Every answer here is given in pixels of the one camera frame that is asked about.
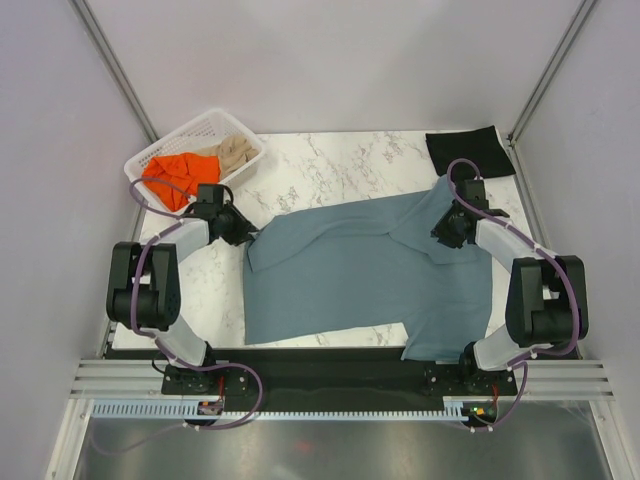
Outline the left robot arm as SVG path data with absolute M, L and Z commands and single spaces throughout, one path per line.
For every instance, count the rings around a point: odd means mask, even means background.
M 152 340 L 169 363 L 185 370 L 185 382 L 208 393 L 219 382 L 212 348 L 181 315 L 179 264 L 217 240 L 237 247 L 258 229 L 235 206 L 231 188 L 201 184 L 194 196 L 165 182 L 188 200 L 181 213 L 163 211 L 139 200 L 146 210 L 173 223 L 145 242 L 119 242 L 112 250 L 106 315 L 136 335 Z

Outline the blue t shirt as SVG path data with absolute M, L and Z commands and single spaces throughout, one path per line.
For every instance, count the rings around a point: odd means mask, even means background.
M 400 323 L 405 359 L 456 360 L 486 334 L 493 281 L 488 253 L 432 236 L 452 201 L 440 179 L 273 218 L 245 251 L 246 342 Z

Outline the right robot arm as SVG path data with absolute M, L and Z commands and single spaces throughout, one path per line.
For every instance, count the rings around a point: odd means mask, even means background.
M 540 246 L 504 211 L 491 209 L 482 180 L 448 186 L 454 200 L 431 235 L 450 248 L 475 245 L 510 274 L 504 325 L 470 343 L 460 356 L 459 384 L 477 394 L 493 383 L 494 371 L 575 349 L 588 331 L 585 269 L 578 257 Z

